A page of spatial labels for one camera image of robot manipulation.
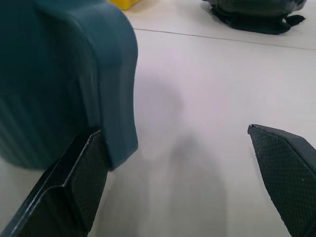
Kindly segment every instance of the teal plastic object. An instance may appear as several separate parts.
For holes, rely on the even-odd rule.
[[[0,156],[48,168],[99,126],[110,169],[137,150],[137,42],[102,0],[10,0],[0,10]]]

